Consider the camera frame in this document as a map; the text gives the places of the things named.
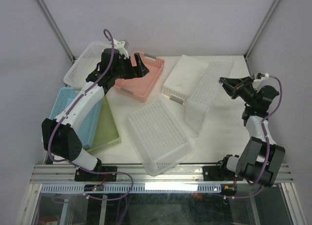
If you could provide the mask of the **cream white small basket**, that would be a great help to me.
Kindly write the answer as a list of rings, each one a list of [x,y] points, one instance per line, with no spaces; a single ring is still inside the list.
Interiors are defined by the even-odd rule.
[[[208,66],[207,62],[182,55],[163,84],[161,94],[185,104]]]

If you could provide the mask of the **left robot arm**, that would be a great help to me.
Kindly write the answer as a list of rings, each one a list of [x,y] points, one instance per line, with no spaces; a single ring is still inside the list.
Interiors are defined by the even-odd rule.
[[[116,80],[143,78],[149,73],[139,53],[134,53],[134,59],[132,62],[130,57],[117,49],[104,49],[100,62],[87,76],[73,101],[55,118],[46,118],[42,122],[44,148],[53,162],[68,162],[79,167],[91,180],[101,177],[101,160],[83,149],[77,131],[95,104],[115,85]]]

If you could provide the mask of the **translucent white shallow basket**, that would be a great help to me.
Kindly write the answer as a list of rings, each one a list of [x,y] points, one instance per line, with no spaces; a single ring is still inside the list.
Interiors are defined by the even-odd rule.
[[[105,48],[111,48],[111,44],[90,43],[66,73],[63,82],[75,89],[81,89],[87,76],[94,71],[97,63],[101,61],[101,54]]]

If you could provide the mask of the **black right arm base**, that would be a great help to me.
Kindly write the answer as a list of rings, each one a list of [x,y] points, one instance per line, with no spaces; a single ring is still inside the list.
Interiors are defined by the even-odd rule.
[[[213,165],[207,165],[202,168],[204,181],[239,181],[244,179],[235,174],[238,163],[238,155],[226,155]]]

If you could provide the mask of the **large white perforated basket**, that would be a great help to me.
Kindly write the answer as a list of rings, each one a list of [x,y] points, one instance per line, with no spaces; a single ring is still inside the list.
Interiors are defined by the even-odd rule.
[[[124,128],[144,169],[152,177],[167,172],[194,152],[187,135],[162,101],[127,115]]]

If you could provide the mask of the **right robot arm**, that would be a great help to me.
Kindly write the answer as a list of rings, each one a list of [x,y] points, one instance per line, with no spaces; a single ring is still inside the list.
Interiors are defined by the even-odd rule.
[[[228,180],[236,175],[250,185],[271,187],[278,175],[285,156],[285,148],[279,146],[269,131],[269,117],[278,109],[269,111],[275,98],[282,101],[282,87],[258,86],[269,74],[257,74],[240,79],[221,77],[219,83],[231,99],[241,98],[245,103],[242,113],[244,127],[250,139],[242,154],[227,155],[218,167],[218,175]]]

